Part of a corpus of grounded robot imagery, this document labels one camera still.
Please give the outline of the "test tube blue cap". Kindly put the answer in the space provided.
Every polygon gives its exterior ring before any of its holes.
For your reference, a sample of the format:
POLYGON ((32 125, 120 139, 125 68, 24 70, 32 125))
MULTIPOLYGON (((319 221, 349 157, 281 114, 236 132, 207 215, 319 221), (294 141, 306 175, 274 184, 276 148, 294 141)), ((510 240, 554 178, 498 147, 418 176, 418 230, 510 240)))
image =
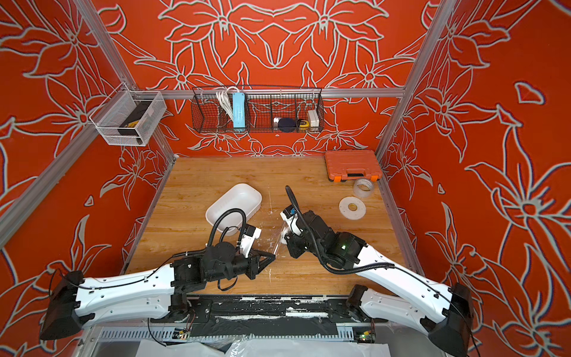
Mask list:
POLYGON ((277 257, 280 247, 286 245, 285 235, 289 232, 289 226, 287 223, 283 223, 282 227, 274 235, 274 247, 273 254, 277 257))

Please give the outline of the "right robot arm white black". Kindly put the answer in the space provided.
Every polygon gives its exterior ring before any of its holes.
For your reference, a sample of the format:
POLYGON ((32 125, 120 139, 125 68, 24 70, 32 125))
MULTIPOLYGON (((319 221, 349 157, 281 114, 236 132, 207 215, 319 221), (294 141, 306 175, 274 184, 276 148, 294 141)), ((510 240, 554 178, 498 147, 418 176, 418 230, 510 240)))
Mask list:
POLYGON ((335 275, 358 275, 393 293, 355 286, 347 306, 356 316, 384 319, 425 334, 450 356, 467 356, 473 336, 474 307, 468 287, 437 283, 383 256, 363 239, 333 231, 313 211, 299 214, 288 206, 280 214, 287 225, 283 240, 294 258, 310 252, 335 275))

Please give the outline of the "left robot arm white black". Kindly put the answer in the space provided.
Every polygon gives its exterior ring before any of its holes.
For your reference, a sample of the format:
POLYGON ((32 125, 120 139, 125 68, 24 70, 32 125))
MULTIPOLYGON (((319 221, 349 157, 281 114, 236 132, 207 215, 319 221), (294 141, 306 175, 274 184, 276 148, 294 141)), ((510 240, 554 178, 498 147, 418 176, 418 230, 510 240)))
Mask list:
POLYGON ((275 261, 272 253, 238 251, 220 242, 199 251, 174 254, 155 269, 107 278, 87 278, 81 271, 64 275, 53 291, 40 339, 71 337, 104 322, 145 318, 180 322, 192 309, 187 296, 209 282, 253 280, 275 261))

